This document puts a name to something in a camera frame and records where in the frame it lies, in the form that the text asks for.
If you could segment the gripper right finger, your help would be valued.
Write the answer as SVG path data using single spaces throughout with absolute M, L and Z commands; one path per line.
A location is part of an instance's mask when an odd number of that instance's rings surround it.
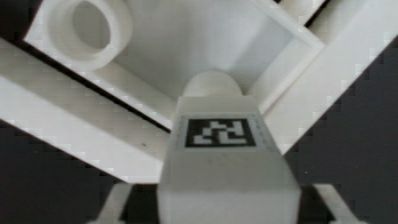
M 314 189 L 334 216 L 328 224 L 369 224 L 355 217 L 334 186 L 330 184 L 314 184 Z

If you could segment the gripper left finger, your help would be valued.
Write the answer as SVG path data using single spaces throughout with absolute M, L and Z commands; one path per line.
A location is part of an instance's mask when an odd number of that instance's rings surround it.
M 129 192 L 131 185 L 117 183 L 110 190 L 97 218 L 94 221 L 89 221 L 87 224 L 126 224 L 121 220 L 121 215 L 128 203 Z

